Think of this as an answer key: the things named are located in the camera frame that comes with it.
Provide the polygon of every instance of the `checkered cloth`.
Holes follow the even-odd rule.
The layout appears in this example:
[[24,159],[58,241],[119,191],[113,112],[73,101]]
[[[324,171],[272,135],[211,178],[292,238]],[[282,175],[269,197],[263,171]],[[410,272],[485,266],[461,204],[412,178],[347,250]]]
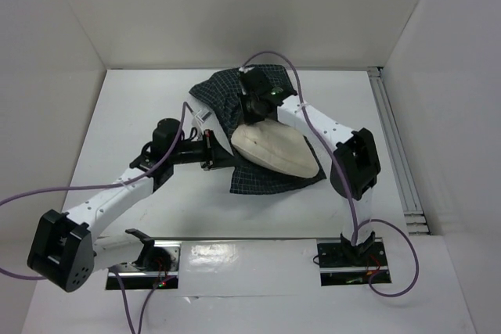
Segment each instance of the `checkered cloth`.
[[[292,88],[287,71],[283,66],[268,64],[257,66],[266,74],[272,86]],[[237,68],[221,70],[213,74],[207,81],[193,86],[189,91],[193,97],[212,109],[229,141],[243,115],[239,99],[241,92]],[[326,175],[312,146],[308,140],[306,142],[320,168],[319,173],[314,178],[298,178],[268,170],[244,159],[232,147],[233,155],[238,159],[240,165],[235,167],[233,171],[230,193],[270,195],[301,189],[325,179]]]

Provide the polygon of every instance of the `white table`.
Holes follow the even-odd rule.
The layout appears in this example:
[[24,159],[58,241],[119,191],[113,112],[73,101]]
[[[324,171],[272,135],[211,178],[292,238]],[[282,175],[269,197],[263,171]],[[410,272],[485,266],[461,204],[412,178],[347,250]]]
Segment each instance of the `white table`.
[[[139,154],[158,120],[179,118],[189,88],[213,72],[109,71],[72,184],[114,180]],[[305,98],[313,106],[342,124],[367,127],[374,133],[382,167],[373,197],[374,217],[405,228],[366,73],[303,71],[300,75]],[[328,157],[319,147],[316,150],[329,174]],[[229,194],[230,175],[231,169],[203,172],[197,165],[176,166],[174,177],[162,189],[132,207],[106,233],[134,227],[151,236],[171,237],[339,236],[341,200],[328,181],[274,196],[237,196]],[[91,194],[72,192],[65,207]],[[394,292],[412,279],[412,258],[391,229],[377,225],[376,230],[384,237],[394,282],[381,288]],[[380,299],[367,286],[321,287],[318,267],[312,263],[314,240],[227,242],[216,247],[185,243],[179,288],[156,293],[144,332],[473,333],[442,239],[423,237],[413,242],[420,255],[421,279],[412,293],[396,300]],[[104,291],[105,279],[105,271],[96,272],[71,294],[39,282],[23,333],[127,332],[120,293]],[[131,291],[128,295],[137,322],[146,294]]]

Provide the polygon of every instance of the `beige cushion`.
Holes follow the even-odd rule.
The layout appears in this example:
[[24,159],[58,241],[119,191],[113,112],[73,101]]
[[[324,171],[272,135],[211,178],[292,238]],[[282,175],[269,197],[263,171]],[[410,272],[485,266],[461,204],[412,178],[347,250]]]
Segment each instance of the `beige cushion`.
[[319,173],[305,137],[274,120],[238,126],[231,143],[245,159],[269,170],[300,178],[313,178]]

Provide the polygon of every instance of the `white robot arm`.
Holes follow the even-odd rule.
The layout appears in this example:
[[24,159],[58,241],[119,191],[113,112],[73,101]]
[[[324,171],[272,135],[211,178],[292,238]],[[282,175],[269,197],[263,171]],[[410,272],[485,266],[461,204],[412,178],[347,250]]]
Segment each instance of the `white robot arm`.
[[[314,138],[307,125],[302,106],[307,106],[308,117],[324,137],[344,170],[354,199],[359,223],[371,218],[371,197],[376,176],[380,172],[372,134],[366,129],[353,131],[330,119],[309,104],[301,104],[295,92],[285,92],[268,83],[259,70],[241,74],[243,92],[241,104],[243,120],[248,124],[268,116]],[[174,119],[161,120],[153,132],[152,142],[130,164],[115,183],[121,186],[99,192],[81,205],[64,213],[50,210],[38,224],[28,257],[28,266],[67,292],[81,287],[93,271],[108,268],[124,261],[142,264],[154,250],[154,239],[136,229],[123,235],[101,238],[104,229],[128,208],[157,191],[172,175],[175,164],[200,163],[204,170],[235,166],[236,160],[215,138],[212,131],[204,131],[198,140],[177,140],[175,134],[182,125]],[[172,153],[151,174],[137,177],[163,159],[175,143]],[[330,182],[346,199],[340,177],[332,168]],[[352,212],[345,200],[346,219],[341,241],[350,257],[358,257],[374,240],[369,225],[358,230],[353,226]],[[358,232],[356,244],[350,240]]]

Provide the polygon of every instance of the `white wall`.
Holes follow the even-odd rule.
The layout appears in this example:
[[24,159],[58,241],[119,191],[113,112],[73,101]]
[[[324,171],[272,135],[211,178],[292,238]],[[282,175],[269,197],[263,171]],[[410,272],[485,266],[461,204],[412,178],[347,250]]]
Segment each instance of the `white wall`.
[[420,0],[384,69],[421,202],[479,334],[501,326],[501,0]]
[[[0,0],[0,199],[67,185],[104,67],[67,0]],[[64,194],[0,208],[0,242],[31,241],[40,215]],[[29,243],[0,249],[0,266],[28,273]],[[34,283],[0,275],[2,332],[21,331]]]
[[111,67],[220,67],[273,48],[299,66],[378,66],[417,0],[70,0]]

